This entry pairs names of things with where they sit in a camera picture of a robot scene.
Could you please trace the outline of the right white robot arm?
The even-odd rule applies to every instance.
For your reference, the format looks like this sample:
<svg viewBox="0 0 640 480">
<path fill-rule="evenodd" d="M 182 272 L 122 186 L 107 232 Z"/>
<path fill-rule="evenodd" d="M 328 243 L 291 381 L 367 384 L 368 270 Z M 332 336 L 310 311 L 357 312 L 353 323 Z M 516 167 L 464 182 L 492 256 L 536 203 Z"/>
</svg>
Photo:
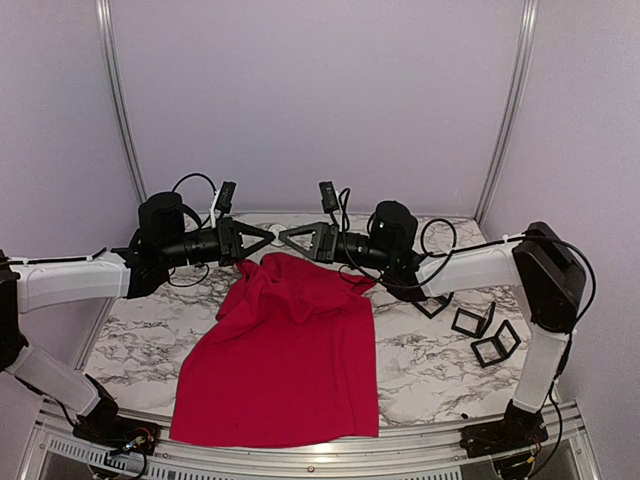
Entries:
<svg viewBox="0 0 640 480">
<path fill-rule="evenodd" d="M 281 229 L 276 238 L 306 259 L 347 266 L 396 300 L 418 304 L 452 293 L 506 290 L 528 322 L 521 377 L 495 438 L 515 448 L 534 431 L 531 415 L 561 374 L 578 322 L 595 300 L 595 271 L 586 255 L 545 222 L 522 233 L 462 247 L 457 234 L 442 252 L 426 248 L 426 231 L 408 207 L 380 202 L 357 233 L 345 201 L 324 203 L 328 220 Z"/>
</svg>

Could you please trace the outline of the brown round brooch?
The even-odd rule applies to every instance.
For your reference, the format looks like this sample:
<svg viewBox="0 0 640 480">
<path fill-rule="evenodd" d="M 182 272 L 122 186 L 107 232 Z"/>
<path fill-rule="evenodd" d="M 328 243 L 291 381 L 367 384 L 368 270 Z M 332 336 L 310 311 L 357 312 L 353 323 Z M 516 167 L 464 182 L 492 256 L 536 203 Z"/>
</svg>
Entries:
<svg viewBox="0 0 640 480">
<path fill-rule="evenodd" d="M 281 224 L 273 224 L 269 227 L 269 231 L 274 235 L 274 240 L 280 240 L 280 234 L 286 230 L 286 227 Z"/>
</svg>

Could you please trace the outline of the right aluminium frame post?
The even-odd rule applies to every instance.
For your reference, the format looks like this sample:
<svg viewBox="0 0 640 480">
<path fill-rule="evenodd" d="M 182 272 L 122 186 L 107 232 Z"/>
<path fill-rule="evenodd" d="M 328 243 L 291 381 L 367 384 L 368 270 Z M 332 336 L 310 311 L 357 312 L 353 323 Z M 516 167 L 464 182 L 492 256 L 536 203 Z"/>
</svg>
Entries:
<svg viewBox="0 0 640 480">
<path fill-rule="evenodd" d="M 533 55 L 538 10 L 538 0 L 526 0 L 523 2 L 515 59 L 506 103 L 492 150 L 487 175 L 474 213 L 474 220 L 479 225 L 482 225 L 488 216 L 493 197 L 497 190 L 500 174 L 506 162 L 511 136 L 524 97 Z"/>
</svg>

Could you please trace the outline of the aluminium frame post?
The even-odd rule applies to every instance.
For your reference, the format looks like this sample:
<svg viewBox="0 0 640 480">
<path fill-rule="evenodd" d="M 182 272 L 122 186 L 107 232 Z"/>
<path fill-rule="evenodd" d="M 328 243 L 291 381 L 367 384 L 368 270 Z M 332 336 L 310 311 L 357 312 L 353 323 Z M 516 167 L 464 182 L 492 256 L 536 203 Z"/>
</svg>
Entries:
<svg viewBox="0 0 640 480">
<path fill-rule="evenodd" d="M 497 190 L 500 174 L 506 162 L 511 136 L 524 97 L 533 55 L 538 10 L 538 0 L 526 0 L 523 2 L 515 59 L 506 103 L 492 150 L 487 175 L 474 213 L 474 220 L 479 225 L 482 225 L 488 216 L 493 197 Z"/>
<path fill-rule="evenodd" d="M 107 83 L 109 86 L 116 126 L 124 152 L 125 165 L 130 177 L 135 199 L 138 204 L 142 204 L 148 199 L 148 192 L 143 178 L 142 168 L 136 151 L 133 130 L 127 111 L 125 91 L 118 61 L 112 2 L 109 0 L 96 0 L 95 8 L 103 63 L 106 70 Z"/>
</svg>

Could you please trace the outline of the left aluminium frame post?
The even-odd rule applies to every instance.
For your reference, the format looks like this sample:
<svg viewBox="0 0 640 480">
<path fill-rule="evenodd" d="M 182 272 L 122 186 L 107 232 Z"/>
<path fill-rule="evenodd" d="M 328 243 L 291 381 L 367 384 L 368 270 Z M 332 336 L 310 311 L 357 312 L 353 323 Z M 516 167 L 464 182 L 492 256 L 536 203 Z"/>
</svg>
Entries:
<svg viewBox="0 0 640 480">
<path fill-rule="evenodd" d="M 143 178 L 142 168 L 136 151 L 133 130 L 127 111 L 125 91 L 118 61 L 112 2 L 109 0 L 96 0 L 95 8 L 103 63 L 106 70 L 107 83 L 109 86 L 116 126 L 124 152 L 125 165 L 130 177 L 135 199 L 138 204 L 142 204 L 148 199 L 148 192 Z"/>
</svg>

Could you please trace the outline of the black open display box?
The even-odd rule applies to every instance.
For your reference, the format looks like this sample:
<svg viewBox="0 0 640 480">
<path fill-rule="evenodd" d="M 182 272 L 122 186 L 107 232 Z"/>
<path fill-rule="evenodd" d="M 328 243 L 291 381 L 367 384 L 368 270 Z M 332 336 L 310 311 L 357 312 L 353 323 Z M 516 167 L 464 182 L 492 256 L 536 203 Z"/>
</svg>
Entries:
<svg viewBox="0 0 640 480">
<path fill-rule="evenodd" d="M 519 348 L 522 340 L 508 319 L 495 334 L 471 343 L 471 350 L 481 368 L 488 368 L 508 360 Z"/>
<path fill-rule="evenodd" d="M 480 340 L 487 333 L 491 326 L 496 310 L 496 303 L 491 302 L 483 315 L 470 310 L 458 308 L 451 329 L 454 332 L 465 335 L 469 338 Z"/>
<path fill-rule="evenodd" d="M 424 301 L 413 302 L 412 306 L 428 319 L 433 319 L 449 307 L 453 297 L 453 293 L 431 297 Z"/>
</svg>

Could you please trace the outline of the red t-shirt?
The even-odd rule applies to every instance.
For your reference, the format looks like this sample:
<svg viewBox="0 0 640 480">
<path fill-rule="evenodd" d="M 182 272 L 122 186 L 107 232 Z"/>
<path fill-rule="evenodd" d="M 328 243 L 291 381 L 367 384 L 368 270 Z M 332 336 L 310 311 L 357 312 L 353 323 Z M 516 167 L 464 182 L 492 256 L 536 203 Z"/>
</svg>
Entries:
<svg viewBox="0 0 640 480">
<path fill-rule="evenodd" d="M 182 364 L 171 438 L 283 448 L 377 436 L 372 282 L 284 253 L 238 272 Z"/>
</svg>

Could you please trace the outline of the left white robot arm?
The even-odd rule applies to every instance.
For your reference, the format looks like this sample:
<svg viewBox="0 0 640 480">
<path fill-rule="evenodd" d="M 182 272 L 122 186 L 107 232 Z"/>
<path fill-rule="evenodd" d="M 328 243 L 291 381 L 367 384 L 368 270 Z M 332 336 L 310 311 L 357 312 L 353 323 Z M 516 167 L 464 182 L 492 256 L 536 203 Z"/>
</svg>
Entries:
<svg viewBox="0 0 640 480">
<path fill-rule="evenodd" d="M 235 183 L 213 188 L 208 217 L 187 206 L 177 189 L 143 201 L 129 244 L 94 254 L 1 258 L 1 369 L 76 414 L 106 445 L 125 438 L 118 405 L 97 381 L 34 345 L 20 320 L 75 304 L 136 300 L 154 294 L 186 266 L 226 267 L 268 246 L 274 234 L 231 217 Z"/>
</svg>

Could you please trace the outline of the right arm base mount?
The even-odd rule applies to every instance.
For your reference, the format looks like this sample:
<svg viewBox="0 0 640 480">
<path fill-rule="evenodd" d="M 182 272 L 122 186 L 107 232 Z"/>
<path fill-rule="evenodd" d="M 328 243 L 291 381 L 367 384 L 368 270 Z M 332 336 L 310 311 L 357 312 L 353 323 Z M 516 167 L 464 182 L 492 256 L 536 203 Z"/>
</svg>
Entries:
<svg viewBox="0 0 640 480">
<path fill-rule="evenodd" d="M 501 419 L 464 427 L 459 445 L 477 458 L 539 446 L 548 438 L 541 411 L 528 412 L 510 401 Z"/>
</svg>

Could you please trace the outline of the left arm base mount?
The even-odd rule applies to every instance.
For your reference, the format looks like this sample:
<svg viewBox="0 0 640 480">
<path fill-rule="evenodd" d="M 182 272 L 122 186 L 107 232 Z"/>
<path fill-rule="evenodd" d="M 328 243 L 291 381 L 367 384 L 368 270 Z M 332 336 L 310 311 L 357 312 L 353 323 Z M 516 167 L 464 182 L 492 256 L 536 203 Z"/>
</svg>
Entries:
<svg viewBox="0 0 640 480">
<path fill-rule="evenodd" d="M 134 451 L 151 456 L 156 448 L 160 426 L 119 414 L 114 398 L 98 391 L 98 403 L 87 415 L 77 415 L 73 434 L 83 440 L 110 447 L 113 455 Z"/>
</svg>

